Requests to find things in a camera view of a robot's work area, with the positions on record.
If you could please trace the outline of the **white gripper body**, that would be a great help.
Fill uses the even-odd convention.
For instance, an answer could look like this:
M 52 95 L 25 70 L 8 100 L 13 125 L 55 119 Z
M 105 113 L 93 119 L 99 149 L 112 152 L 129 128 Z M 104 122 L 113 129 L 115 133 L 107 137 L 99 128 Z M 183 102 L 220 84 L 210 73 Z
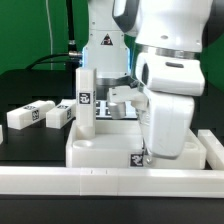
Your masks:
M 175 159 L 192 121 L 193 96 L 201 96 L 204 90 L 200 62 L 140 53 L 135 75 L 146 98 L 139 112 L 146 149 L 155 157 Z

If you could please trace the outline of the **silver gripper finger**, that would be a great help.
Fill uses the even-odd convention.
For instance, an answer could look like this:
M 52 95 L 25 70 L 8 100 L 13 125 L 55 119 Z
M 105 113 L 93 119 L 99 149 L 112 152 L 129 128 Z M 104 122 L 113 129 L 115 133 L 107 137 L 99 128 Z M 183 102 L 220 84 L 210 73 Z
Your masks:
M 143 150 L 143 160 L 147 165 L 152 165 L 154 162 L 154 157 L 147 148 Z
M 131 80 L 128 83 L 111 87 L 107 93 L 107 103 L 113 119 L 124 119 L 126 113 L 126 102 L 137 111 L 147 109 L 147 97 L 143 94 L 143 86 L 138 80 Z

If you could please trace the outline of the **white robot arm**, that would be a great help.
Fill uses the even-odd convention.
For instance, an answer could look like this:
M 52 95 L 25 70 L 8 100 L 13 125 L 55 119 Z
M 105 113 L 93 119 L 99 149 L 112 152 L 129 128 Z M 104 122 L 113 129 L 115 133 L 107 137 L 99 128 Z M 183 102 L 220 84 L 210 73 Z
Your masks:
M 195 55 L 213 0 L 91 0 L 94 44 L 100 47 L 110 27 L 135 38 L 138 50 L 132 82 L 121 82 L 120 58 L 103 49 L 85 64 L 99 69 L 107 85 L 108 107 L 114 119 L 126 115 L 127 101 L 135 108 L 148 153 L 175 159 L 183 149 L 192 121 L 195 96 L 205 80 Z

